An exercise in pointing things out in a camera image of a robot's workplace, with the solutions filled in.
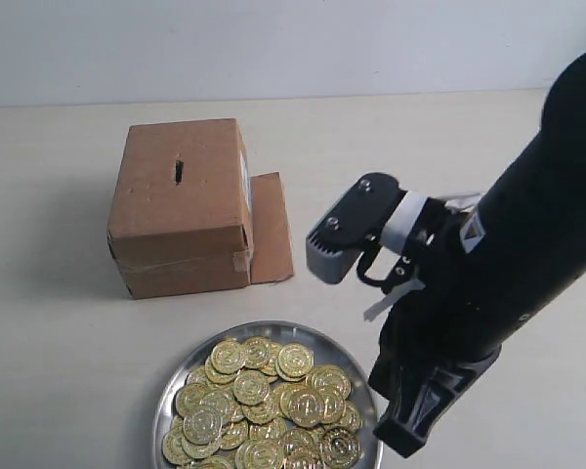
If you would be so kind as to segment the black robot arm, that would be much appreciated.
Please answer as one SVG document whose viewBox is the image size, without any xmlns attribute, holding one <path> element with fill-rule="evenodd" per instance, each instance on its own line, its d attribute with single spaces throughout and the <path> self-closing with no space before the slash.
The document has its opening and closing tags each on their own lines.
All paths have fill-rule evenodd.
<svg viewBox="0 0 586 469">
<path fill-rule="evenodd" d="M 433 276 L 391 308 L 368 379 L 388 401 L 375 436 L 402 457 L 586 273 L 586 53 L 554 82 L 536 136 L 433 247 Z"/>
</svg>

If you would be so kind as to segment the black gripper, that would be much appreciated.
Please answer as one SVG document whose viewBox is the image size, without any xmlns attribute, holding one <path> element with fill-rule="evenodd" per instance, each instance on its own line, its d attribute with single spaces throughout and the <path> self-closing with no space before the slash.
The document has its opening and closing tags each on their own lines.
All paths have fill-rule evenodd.
<svg viewBox="0 0 586 469">
<path fill-rule="evenodd" d="M 442 199 L 405 197 L 374 224 L 377 244 L 401 257 L 406 286 L 382 328 L 371 381 L 388 406 L 374 436 L 404 458 L 496 362 L 501 288 L 496 223 L 485 197 L 456 209 Z"/>
</svg>

